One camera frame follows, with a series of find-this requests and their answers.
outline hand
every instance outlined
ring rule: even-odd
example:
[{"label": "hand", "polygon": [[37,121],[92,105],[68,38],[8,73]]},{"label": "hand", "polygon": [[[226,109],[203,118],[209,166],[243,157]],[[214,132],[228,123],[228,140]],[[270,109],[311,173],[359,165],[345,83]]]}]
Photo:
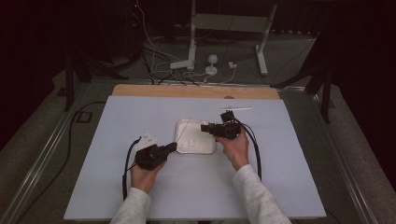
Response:
[{"label": "hand", "polygon": [[164,165],[165,162],[155,167],[155,169],[152,171],[144,170],[138,165],[134,166],[131,169],[131,186],[149,193],[154,186],[155,177]]},{"label": "hand", "polygon": [[216,137],[216,140],[223,144],[223,152],[231,161],[235,171],[248,164],[248,138],[244,129],[234,140],[222,137]]}]

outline floor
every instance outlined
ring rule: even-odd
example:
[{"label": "floor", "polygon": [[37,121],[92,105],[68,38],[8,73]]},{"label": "floor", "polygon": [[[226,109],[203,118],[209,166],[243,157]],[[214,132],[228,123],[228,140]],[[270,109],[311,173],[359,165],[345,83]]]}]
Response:
[{"label": "floor", "polygon": [[[197,39],[197,44],[200,46],[197,47],[196,52],[196,68],[193,71],[195,74],[188,74],[186,70],[170,74],[169,65],[165,63],[166,60],[160,53],[165,52],[172,55],[168,55],[170,58],[187,59],[189,47],[187,37],[179,37],[176,41],[170,42],[153,35],[150,36],[150,41],[152,44],[148,41],[145,42],[146,47],[156,49],[156,55],[159,58],[152,59],[152,51],[149,50],[146,57],[148,67],[152,67],[150,70],[156,73],[151,74],[150,77],[147,67],[141,60],[120,71],[121,75],[129,78],[122,82],[150,84],[152,78],[155,84],[161,82],[165,85],[267,86],[297,74],[315,39],[309,35],[270,35],[264,48],[264,56],[269,70],[266,77],[259,74],[254,54],[254,45],[260,41],[260,37],[257,35],[249,36],[232,44],[225,41],[226,44],[204,45],[204,42]],[[206,76],[201,76],[201,74],[209,66],[207,57],[210,54],[218,55],[219,61],[215,66],[219,72],[208,78],[207,83],[204,83]],[[122,62],[120,58],[115,57],[115,60]],[[236,62],[234,71],[228,67],[228,62]],[[76,100],[74,110],[90,102],[105,101],[114,86],[120,83],[118,80],[104,76],[99,71],[92,70],[92,72],[94,73],[92,82],[79,85],[78,94],[80,97]],[[294,83],[293,86],[303,87],[308,80],[301,80]],[[64,87],[64,73],[56,76],[54,83],[56,84],[54,92],[47,97],[0,152],[0,178],[6,180],[0,184],[0,214],[4,214],[37,155],[43,148],[48,147],[48,143],[54,145],[46,169],[39,175],[35,189],[26,202],[32,206],[29,210],[25,210],[26,213],[23,214],[19,223],[75,223],[63,220],[64,211],[104,108],[102,104],[87,107],[86,110],[93,113],[91,122],[74,123],[70,128],[71,135],[69,135],[70,126],[66,125],[60,128],[59,121],[65,120],[67,116],[70,117],[71,113],[64,112],[65,99],[56,95],[58,90]],[[340,168],[340,155],[334,151],[332,141],[336,139],[336,147],[352,148],[345,150],[347,155],[345,160],[349,164],[348,169],[356,174],[353,180],[357,181],[360,186],[359,192],[369,205],[369,211],[374,214],[378,223],[394,223],[395,216],[392,212],[396,207],[394,191],[389,189],[389,183],[387,184],[387,181],[384,180],[380,169],[378,171],[378,165],[370,153],[371,150],[359,127],[356,126],[353,115],[350,114],[347,105],[343,102],[339,90],[333,87],[332,108],[330,109],[332,123],[330,126],[324,124],[318,115],[317,105],[313,103],[315,100],[312,100],[315,96],[307,96],[299,88],[289,88],[287,91],[282,91],[280,96],[290,112],[290,119],[328,214],[324,218],[300,219],[292,222],[304,224],[370,223],[361,219],[360,206],[357,205],[354,195],[351,194],[356,191],[351,191],[348,185],[350,178],[348,179],[345,171]],[[53,139],[51,135],[57,129],[62,129],[60,135],[57,136],[57,141],[50,142],[49,139],[51,137]],[[329,137],[328,130],[338,130],[339,132],[331,132]],[[64,163],[69,144],[71,154],[64,170],[48,190],[39,196]],[[360,159],[359,163],[355,161],[357,156]],[[362,164],[370,167],[371,171],[363,171]],[[373,181],[368,181],[367,176],[370,176]],[[89,223],[108,223],[108,221]]]}]

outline person's right hand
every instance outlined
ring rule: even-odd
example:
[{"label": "person's right hand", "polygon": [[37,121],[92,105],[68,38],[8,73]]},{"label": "person's right hand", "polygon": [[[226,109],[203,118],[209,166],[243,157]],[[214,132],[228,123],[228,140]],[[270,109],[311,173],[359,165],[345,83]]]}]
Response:
[{"label": "person's right hand", "polygon": [[248,164],[248,138],[244,129],[234,140],[222,137],[216,137],[216,140],[223,144],[223,152],[231,161],[235,171]]}]

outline dark gray floor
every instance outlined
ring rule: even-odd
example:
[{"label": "dark gray floor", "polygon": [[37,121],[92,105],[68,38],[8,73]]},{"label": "dark gray floor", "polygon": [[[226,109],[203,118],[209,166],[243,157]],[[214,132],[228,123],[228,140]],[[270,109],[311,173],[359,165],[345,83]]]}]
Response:
[{"label": "dark gray floor", "polygon": [[[152,39],[156,49],[171,53],[180,59],[187,58],[188,38],[180,38],[177,44],[168,43],[160,38]],[[257,36],[253,36],[251,39],[230,44],[229,46],[199,46],[197,50],[197,66],[194,72],[202,73],[205,67],[208,66],[206,63],[207,56],[215,52],[219,55],[219,63],[222,58],[220,55],[226,55],[226,60],[224,60],[225,65],[219,67],[221,73],[209,79],[210,85],[217,85],[229,79],[231,73],[226,67],[228,61],[237,62],[235,77],[230,83],[266,85],[295,75],[313,43],[309,36],[270,35],[264,49],[269,75],[268,77],[260,77],[253,51],[253,46],[258,39]],[[161,59],[155,59],[155,63],[162,62]],[[136,83],[141,82],[142,79],[148,79],[148,72],[141,62],[121,73],[131,78],[127,82]],[[158,77],[165,77],[165,75],[158,74]],[[197,77],[196,79],[202,81],[203,77]],[[57,88],[62,87],[64,85],[64,74],[57,76],[54,81],[57,84]],[[304,86],[306,81],[302,80],[294,85]],[[78,100],[77,108],[93,101],[105,101],[117,83],[118,81],[96,74],[93,82],[88,85],[87,91]],[[0,184],[0,213],[3,213],[11,202],[35,157],[46,145],[57,122],[64,116],[64,98],[56,96],[56,92],[57,90],[43,102],[0,152],[0,177],[2,180],[6,180]],[[346,181],[340,172],[339,162],[333,151],[333,144],[327,136],[325,128],[329,127],[321,123],[310,96],[296,91],[282,91],[280,96],[285,101],[290,112],[291,121],[317,184],[320,198],[330,212],[325,218],[299,220],[300,223],[337,223],[331,214],[343,224],[361,223],[359,213],[350,197]],[[356,125],[356,121],[351,116],[337,89],[332,93],[332,102],[331,119],[334,122],[332,122],[330,128],[337,131],[335,132],[335,138],[348,155],[350,168],[361,186],[362,194],[371,207],[371,211],[375,214],[378,223],[395,223],[393,222],[395,216],[392,212],[396,208],[394,191],[389,189],[389,183],[381,173],[373,154],[370,153],[371,150],[368,148],[364,136],[359,130],[359,126]],[[21,223],[67,223],[63,220],[64,211],[103,108],[103,105],[87,107],[86,110],[93,113],[92,121],[73,125],[72,154],[69,163],[49,190],[28,211]],[[67,150],[67,137],[68,134],[66,132],[39,179],[30,201],[49,183],[62,166]],[[370,170],[362,170],[362,166],[369,167]]]}]

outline gray sleeve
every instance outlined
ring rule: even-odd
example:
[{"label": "gray sleeve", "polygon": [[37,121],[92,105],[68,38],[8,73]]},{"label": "gray sleeve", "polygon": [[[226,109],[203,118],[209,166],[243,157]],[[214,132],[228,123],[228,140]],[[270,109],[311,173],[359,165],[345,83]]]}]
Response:
[{"label": "gray sleeve", "polygon": [[233,185],[241,198],[250,223],[290,224],[273,194],[264,186],[250,164],[236,172]]},{"label": "gray sleeve", "polygon": [[150,205],[151,199],[145,191],[130,188],[128,197],[125,199],[110,224],[145,224]]}]

